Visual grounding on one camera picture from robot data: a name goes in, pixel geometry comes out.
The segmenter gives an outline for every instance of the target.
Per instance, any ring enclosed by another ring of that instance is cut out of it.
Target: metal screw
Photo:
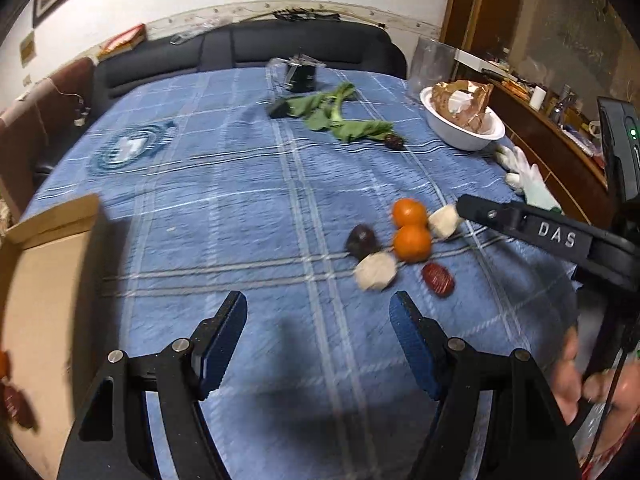
[[[124,354],[122,353],[122,350],[114,350],[107,355],[107,359],[110,363],[117,363],[123,356]]]
[[[465,349],[465,342],[459,337],[452,337],[447,341],[447,346],[456,352],[460,352]]]
[[[174,352],[182,352],[189,348],[189,340],[185,338],[176,339],[171,343],[171,348],[174,349]]]
[[[529,359],[531,359],[531,354],[526,350],[523,350],[522,348],[517,349],[514,352],[514,355],[516,356],[516,359],[518,361],[528,361]]]

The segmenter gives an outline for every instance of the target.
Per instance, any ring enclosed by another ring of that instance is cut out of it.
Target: open cardboard box
[[[44,480],[58,474],[74,408],[99,365],[91,325],[105,227],[89,195],[20,222],[0,247],[0,348],[36,422],[8,428]]]

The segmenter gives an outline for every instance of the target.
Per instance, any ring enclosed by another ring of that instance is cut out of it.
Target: plaid tablecloth
[[[366,222],[389,244],[400,197],[434,211],[463,193],[514,200],[489,150],[445,145],[405,82],[321,70],[325,87],[348,79],[357,100],[345,118],[384,118],[407,150],[350,145],[302,121],[270,121],[264,68],[197,73],[133,90],[68,152],[38,191],[32,215],[89,192],[111,219],[95,338],[116,337],[136,356],[188,336],[229,290],[244,292],[246,328],[224,378],[202,409],[231,476],[262,479],[400,479],[428,431],[434,403],[418,390],[388,320],[407,290],[426,316],[476,349],[530,349],[545,367],[575,320],[569,267],[466,222],[432,258],[456,290],[440,300],[420,266],[388,290],[361,292],[347,234]],[[165,479],[175,478],[157,398],[150,420]],[[487,422],[484,398],[478,427]],[[478,465],[474,440],[464,478]]]

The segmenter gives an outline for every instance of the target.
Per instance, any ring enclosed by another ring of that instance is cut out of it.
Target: white bowl
[[[464,92],[454,92],[449,100],[449,110],[458,110],[460,105],[469,99],[470,96]],[[429,126],[436,132],[436,135],[449,146],[453,146],[459,150],[476,152],[477,150],[482,150],[492,140],[498,140],[504,137],[504,123],[489,107],[487,107],[486,115],[484,116],[484,120],[482,120],[482,133],[474,134],[447,121],[434,110],[431,104],[430,86],[420,92],[420,101],[422,101],[424,107],[427,108],[427,122]]]

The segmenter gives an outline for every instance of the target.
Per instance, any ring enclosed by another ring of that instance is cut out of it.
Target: black sofa
[[[307,54],[341,70],[406,78],[406,59],[381,28],[355,22],[259,20],[234,23],[180,45],[171,38],[145,41],[95,69],[90,117],[96,120],[124,94],[152,81],[246,66],[274,57]]]

